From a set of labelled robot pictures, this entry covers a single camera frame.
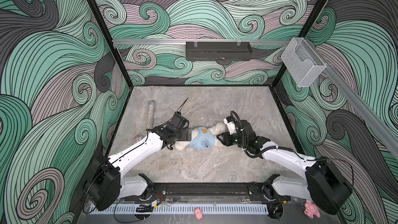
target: white fur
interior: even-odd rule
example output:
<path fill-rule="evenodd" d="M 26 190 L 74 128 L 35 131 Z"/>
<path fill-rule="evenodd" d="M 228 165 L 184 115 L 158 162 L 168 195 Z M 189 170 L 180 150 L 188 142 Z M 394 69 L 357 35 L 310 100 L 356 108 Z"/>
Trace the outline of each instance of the white fur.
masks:
<path fill-rule="evenodd" d="M 226 125 L 223 122 L 217 123 L 215 126 L 208 128 L 211 134 L 214 136 L 215 146 L 222 146 L 222 143 L 217 139 L 216 135 L 225 132 Z M 195 137 L 198 136 L 198 129 L 192 129 L 191 140 L 194 140 Z M 189 142 L 176 142 L 173 146 L 176 150 L 182 151 L 185 147 L 187 147 Z"/>

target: white mesh file holder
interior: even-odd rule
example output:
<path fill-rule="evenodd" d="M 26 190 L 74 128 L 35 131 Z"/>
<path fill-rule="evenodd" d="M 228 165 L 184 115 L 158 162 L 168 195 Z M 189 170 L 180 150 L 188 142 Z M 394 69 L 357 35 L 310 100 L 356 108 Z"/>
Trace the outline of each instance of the white mesh file holder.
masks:
<path fill-rule="evenodd" d="M 316 47 L 302 37 L 292 38 L 281 58 L 298 87 L 309 87 L 326 68 Z"/>

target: glitter tube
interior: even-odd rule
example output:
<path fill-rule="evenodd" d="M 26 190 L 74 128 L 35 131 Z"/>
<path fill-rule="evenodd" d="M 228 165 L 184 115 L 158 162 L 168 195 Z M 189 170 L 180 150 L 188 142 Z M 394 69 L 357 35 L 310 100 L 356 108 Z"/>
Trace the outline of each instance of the glitter tube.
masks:
<path fill-rule="evenodd" d="M 148 116 L 147 116 L 147 129 L 152 129 L 153 127 L 153 113 L 155 110 L 155 102 L 148 102 Z"/>

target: pink object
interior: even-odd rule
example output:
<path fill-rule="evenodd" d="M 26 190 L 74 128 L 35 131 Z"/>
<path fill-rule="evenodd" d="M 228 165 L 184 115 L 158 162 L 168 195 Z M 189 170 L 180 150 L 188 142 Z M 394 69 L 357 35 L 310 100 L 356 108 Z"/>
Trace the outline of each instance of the pink object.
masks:
<path fill-rule="evenodd" d="M 198 220 L 201 220 L 201 219 L 203 218 L 203 214 L 202 214 L 200 208 L 196 208 L 196 209 L 195 209 L 195 217 L 196 217 Z"/>
<path fill-rule="evenodd" d="M 308 201 L 305 203 L 305 210 L 304 213 L 310 217 L 311 219 L 316 216 L 316 217 L 321 217 L 321 214 L 319 213 L 318 207 L 312 203 L 311 201 Z"/>

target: wave pattern wallpaper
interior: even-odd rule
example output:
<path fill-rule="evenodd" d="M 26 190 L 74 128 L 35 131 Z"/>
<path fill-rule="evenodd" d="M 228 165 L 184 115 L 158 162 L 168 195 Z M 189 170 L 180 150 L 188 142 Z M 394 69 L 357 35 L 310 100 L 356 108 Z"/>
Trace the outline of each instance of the wave pattern wallpaper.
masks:
<path fill-rule="evenodd" d="M 0 33 L 1 223 L 71 223 L 129 88 L 85 0 L 0 0 Z"/>
<path fill-rule="evenodd" d="M 398 0 L 329 0 L 308 36 L 327 63 L 398 136 Z M 348 223 L 398 222 L 398 162 L 325 75 L 298 88 L 288 72 L 278 95 L 305 152 L 342 158 L 355 192 Z M 351 169 L 335 161 L 351 182 Z"/>
<path fill-rule="evenodd" d="M 287 39 L 316 0 L 96 0 L 113 38 Z M 248 62 L 188 62 L 184 46 L 120 45 L 133 84 L 270 84 L 284 47 L 254 46 Z"/>

